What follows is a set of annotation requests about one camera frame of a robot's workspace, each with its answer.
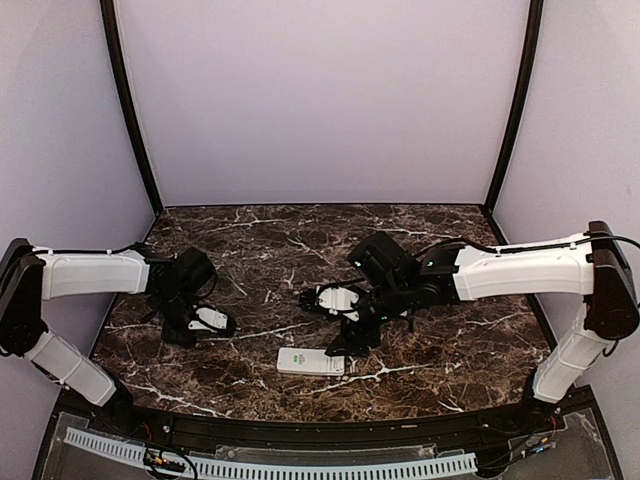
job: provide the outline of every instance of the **wire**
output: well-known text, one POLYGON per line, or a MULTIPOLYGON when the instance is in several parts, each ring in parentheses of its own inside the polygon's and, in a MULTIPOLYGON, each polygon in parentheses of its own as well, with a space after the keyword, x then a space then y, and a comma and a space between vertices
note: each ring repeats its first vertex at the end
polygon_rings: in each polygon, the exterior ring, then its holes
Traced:
MULTIPOLYGON (((160 452, 159 453, 160 455, 162 455, 162 453, 166 451, 166 452, 173 453, 173 454, 179 456, 182 460, 184 460, 187 463, 187 465, 189 465, 189 468, 193 472, 193 480, 198 480, 198 470, 196 469, 195 464, 184 453, 176 450, 175 448, 162 446, 162 445, 160 445, 158 443, 154 443, 154 442, 150 442, 150 441, 146 441, 144 443, 145 443, 145 445, 150 445, 152 448, 155 448, 156 450, 158 450, 160 452)), ((178 477, 171 476, 171 477, 168 477, 168 478, 180 478, 181 476, 182 475, 180 475, 178 477)))
POLYGON ((474 242, 473 240, 469 240, 468 238, 465 238, 465 237, 459 237, 459 238, 449 238, 449 239, 443 240, 441 242, 433 243, 433 244, 429 245, 428 247, 423 248, 418 253, 416 253, 414 255, 414 258, 420 258, 421 256, 423 256, 425 253, 427 253, 429 250, 431 250, 434 247, 441 247, 443 245, 450 245, 452 243, 464 243, 464 244, 469 245, 470 247, 476 248, 476 249, 478 249, 478 250, 480 250, 482 252, 498 253, 495 248, 486 247, 484 245, 481 245, 478 242, 474 242))
MULTIPOLYGON (((136 439, 132 438, 131 435, 123 433, 115 425, 112 425, 111 422, 107 421, 103 416, 96 415, 95 418, 97 420, 100 420, 100 422, 104 426, 106 426, 107 428, 109 428, 110 430, 115 432, 116 435, 120 435, 120 436, 128 438, 130 440, 136 440, 136 439)), ((147 425, 146 423, 141 423, 138 426, 138 428, 139 427, 144 428, 147 431, 148 436, 151 436, 151 429, 149 428, 149 425, 147 425)), ((180 452, 179 450, 177 450, 177 449, 175 449, 173 447, 163 446, 163 445, 160 445, 159 443, 154 443, 151 440, 147 440, 147 441, 142 440, 142 442, 145 444, 145 447, 147 448, 147 450, 149 449, 149 446, 151 446, 151 448, 154 448, 154 449, 158 450, 159 452, 167 451, 167 452, 173 453, 173 454, 177 455, 178 457, 180 457, 181 459, 183 459, 189 465, 189 468, 191 468, 191 471, 193 472, 193 480, 198 480, 198 470, 196 470, 195 464, 184 453, 180 452)))
POLYGON ((426 248, 423 248, 418 253, 414 255, 415 258, 421 257, 425 253, 427 253, 430 249, 434 247, 439 247, 442 245, 448 245, 451 243, 464 243, 467 244, 477 250, 486 253, 500 254, 500 255, 508 255, 514 253, 523 253, 523 252, 534 252, 540 250, 553 250, 556 248, 569 248, 577 245, 583 245, 585 243, 592 243, 601 240, 614 240, 616 242, 623 242, 633 245, 637 249, 640 249, 640 242, 633 240, 632 238, 623 237, 620 235, 594 235, 592 237, 582 238, 580 240, 576 240, 575 242, 562 242, 562 243, 545 243, 543 245, 531 245, 528 247, 487 247, 485 245, 481 245, 477 242, 469 240, 468 238, 451 238, 448 240, 444 240, 442 242, 434 243, 429 245, 426 248))
POLYGON ((487 468, 490 467, 491 465, 494 465, 496 463, 498 463, 500 460, 502 460, 503 458, 507 458, 508 456, 510 456, 513 452, 515 452, 516 450, 518 450, 520 447, 522 447, 525 443, 527 443, 529 440, 531 440, 534 436, 536 435, 536 432, 533 432, 531 435, 529 435, 528 437, 526 437, 525 439, 521 440, 520 442, 518 442, 511 450, 509 450, 507 453, 500 455, 498 458, 493 459, 490 462, 487 462, 485 464, 482 465, 478 465, 478 468, 487 468))
MULTIPOLYGON (((548 417, 547 420, 549 422, 551 422, 551 424, 553 425, 554 428, 554 432, 558 426, 557 420, 552 416, 548 417)), ((521 440, 520 442, 518 442, 513 448, 511 448, 507 453, 505 453, 504 455, 499 456, 498 458, 494 458, 492 461, 487 462, 485 464, 482 465, 478 465, 478 468, 487 468, 490 467, 491 465, 494 465, 496 463, 498 463, 500 460, 502 460, 503 458, 508 457, 509 455, 511 455, 513 452, 515 452, 516 450, 518 450, 519 448, 521 448, 524 444, 526 444, 529 440, 531 440, 534 436, 537 435, 537 432, 533 432, 531 433, 531 435, 529 435, 528 437, 526 437, 525 439, 521 440)), ((498 469, 498 468, 502 468, 501 467, 491 467, 489 468, 490 470, 494 470, 494 469, 498 469)))
POLYGON ((606 349, 606 348, 605 348, 605 349, 603 349, 603 350, 602 350, 602 356, 603 356, 603 357, 605 357, 605 358, 608 358, 608 357, 610 357, 611 355, 613 355, 613 352, 615 352, 615 351, 616 351, 616 348, 618 348, 618 344, 619 344, 619 343, 620 343, 620 340, 616 340, 616 341, 613 343, 613 347, 611 347, 611 350, 609 350, 608 352, 607 352, 607 349, 606 349))

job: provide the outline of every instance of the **marble tabletop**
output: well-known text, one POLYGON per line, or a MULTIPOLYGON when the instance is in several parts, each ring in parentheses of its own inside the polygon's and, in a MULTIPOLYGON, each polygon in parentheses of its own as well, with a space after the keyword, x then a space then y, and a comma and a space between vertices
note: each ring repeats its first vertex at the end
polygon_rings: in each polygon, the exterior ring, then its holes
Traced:
POLYGON ((549 353, 522 296, 414 315, 382 328, 382 346, 344 377, 276 371, 284 346, 323 348, 339 323, 298 307, 298 293, 357 276, 351 249, 376 230, 411 252, 465 236, 495 244, 476 206, 273 205, 180 207, 159 217, 148 244, 164 255, 205 251, 220 275, 207 303, 238 322, 231 339, 204 334, 194 349, 160 340, 143 296, 120 295, 94 353, 138 405, 247 420, 343 422, 466 412, 518 401, 549 353))

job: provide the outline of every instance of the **purple wall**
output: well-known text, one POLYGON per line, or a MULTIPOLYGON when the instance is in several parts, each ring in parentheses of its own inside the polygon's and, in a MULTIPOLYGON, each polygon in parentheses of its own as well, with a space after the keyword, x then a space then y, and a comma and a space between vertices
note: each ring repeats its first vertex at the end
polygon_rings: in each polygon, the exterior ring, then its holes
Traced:
POLYGON ((118 2, 165 203, 482 202, 528 3, 118 2))
MULTIPOLYGON (((120 247, 153 214, 120 112, 99 2, 0 6, 0 249, 120 247)), ((44 318, 88 352, 110 297, 48 302, 44 318)), ((0 359, 0 479, 31 478, 58 388, 0 359)))
MULTIPOLYGON (((640 9, 636 1, 545 2, 531 89, 496 217, 513 242, 606 220, 640 239, 640 9)), ((640 252, 623 245, 640 285, 640 252)), ((541 297, 556 336, 580 303, 541 297)), ((640 333, 583 377, 625 478, 640 478, 640 333)))

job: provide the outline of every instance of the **black cable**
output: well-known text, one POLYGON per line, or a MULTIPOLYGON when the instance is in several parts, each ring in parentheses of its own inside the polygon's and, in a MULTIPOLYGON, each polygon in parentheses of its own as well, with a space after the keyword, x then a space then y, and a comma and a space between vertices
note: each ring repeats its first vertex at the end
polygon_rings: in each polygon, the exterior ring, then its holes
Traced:
POLYGON ((494 464, 498 463, 503 458, 506 458, 506 457, 510 456, 513 452, 515 452, 516 450, 521 448, 525 443, 527 443, 529 440, 531 440, 535 435, 537 435, 537 433, 533 432, 531 435, 529 435, 525 439, 523 439, 520 442, 518 442, 516 444, 516 446, 513 447, 512 449, 510 449, 507 453, 505 453, 503 455, 500 455, 498 458, 494 458, 492 461, 487 462, 487 463, 485 463, 483 465, 478 465, 478 468, 487 468, 487 467, 490 467, 491 465, 494 465, 494 464))
MULTIPOLYGON (((123 433, 120 429, 116 428, 115 425, 112 425, 111 422, 107 421, 103 416, 98 416, 96 415, 95 418, 97 420, 100 420, 100 422, 108 427, 110 430, 112 430, 113 432, 116 433, 116 435, 120 435, 121 437, 125 437, 129 440, 139 440, 139 439, 135 439, 133 437, 131 437, 131 435, 123 433)), ((148 446, 151 446, 152 448, 155 448, 156 450, 162 452, 162 451, 167 451, 170 453, 173 453, 175 455, 177 455, 178 457, 182 458, 185 462, 187 462, 187 464, 189 465, 189 467, 191 468, 191 470, 193 471, 193 480, 198 480, 198 471, 196 470, 196 466, 194 465, 194 463, 191 461, 191 459, 189 457, 187 457, 184 453, 176 450, 173 447, 169 447, 166 445, 160 445, 159 443, 155 443, 152 442, 151 440, 139 440, 142 443, 144 443, 145 448, 147 448, 147 450, 149 449, 148 446)))
POLYGON ((41 250, 34 250, 33 252, 31 252, 32 255, 40 255, 40 254, 47 254, 47 253, 52 253, 54 255, 81 255, 81 254, 87 254, 87 255, 105 255, 105 254, 112 254, 112 255, 117 255, 119 253, 124 253, 127 250, 131 250, 133 249, 133 247, 135 247, 136 243, 132 243, 131 245, 128 245, 124 248, 118 248, 116 250, 81 250, 81 249, 62 249, 62 250, 56 250, 56 249, 41 249, 41 250))
POLYGON ((180 457, 181 459, 183 459, 185 462, 187 462, 187 465, 189 465, 189 468, 193 472, 193 480, 198 480, 198 470, 196 469, 195 464, 184 453, 176 450, 173 447, 163 446, 163 445, 160 445, 159 443, 151 442, 149 440, 143 440, 143 442, 144 442, 145 446, 150 445, 152 448, 155 448, 156 450, 158 450, 160 452, 159 453, 160 455, 162 454, 162 452, 167 451, 167 452, 173 453, 173 454, 177 455, 178 457, 180 457))
POLYGON ((593 237, 587 237, 587 238, 582 238, 580 240, 576 240, 575 242, 563 242, 563 243, 545 243, 543 245, 531 245, 528 247, 487 247, 485 245, 481 245, 477 242, 474 242, 473 240, 469 240, 468 238, 451 238, 448 240, 444 240, 442 242, 438 242, 438 243, 434 243, 432 245, 429 245, 426 248, 423 248, 422 250, 420 250, 418 253, 416 253, 414 255, 415 258, 421 257, 422 255, 424 255, 425 253, 427 253, 430 249, 434 248, 434 247, 439 247, 442 245, 449 245, 451 243, 464 243, 466 245, 469 245, 477 250, 480 250, 482 252, 486 252, 486 253, 492 253, 492 254, 500 254, 500 255, 508 255, 508 254, 514 254, 514 253, 523 253, 523 252, 534 252, 534 251, 540 251, 540 250, 553 250, 556 248, 568 248, 568 247, 573 247, 573 246, 577 246, 577 245, 583 245, 585 243, 592 243, 592 242, 596 242, 596 241, 600 241, 600 240, 614 240, 617 242, 624 242, 624 243, 629 243, 630 245, 633 245, 634 247, 636 247, 637 249, 640 249, 640 242, 637 242, 636 240, 633 240, 632 238, 628 238, 628 237, 623 237, 620 235, 594 235, 593 237))
POLYGON ((606 349, 603 349, 603 350, 602 350, 602 356, 603 356, 603 357, 605 357, 605 358, 607 358, 607 357, 610 357, 611 355, 613 355, 613 352, 615 352, 615 351, 616 351, 616 348, 618 348, 618 344, 619 344, 619 343, 620 343, 620 340, 616 340, 616 341, 613 343, 613 347, 611 347, 611 350, 609 350, 608 352, 607 352, 607 350, 606 350, 606 349))
POLYGON ((429 250, 431 250, 434 247, 441 247, 443 245, 450 245, 452 243, 464 243, 464 244, 469 245, 470 247, 473 247, 473 248, 475 248, 477 250, 480 250, 482 252, 498 253, 495 248, 486 247, 486 246, 484 246, 484 245, 482 245, 482 244, 480 244, 478 242, 474 242, 473 240, 469 240, 468 238, 465 238, 465 237, 459 237, 459 238, 448 238, 447 240, 443 240, 441 242, 433 243, 433 244, 429 245, 428 247, 423 248, 418 253, 416 253, 414 255, 414 258, 420 258, 422 255, 424 255, 425 253, 427 253, 429 250))

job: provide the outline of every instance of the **white rectangular object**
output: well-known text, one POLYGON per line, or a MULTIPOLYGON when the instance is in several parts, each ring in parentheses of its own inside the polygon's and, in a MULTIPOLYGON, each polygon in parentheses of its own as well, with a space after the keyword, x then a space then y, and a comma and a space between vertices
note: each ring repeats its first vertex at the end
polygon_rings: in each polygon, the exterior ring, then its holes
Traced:
POLYGON ((329 357, 324 350, 282 347, 278 352, 278 371, 300 375, 344 375, 344 357, 329 357))

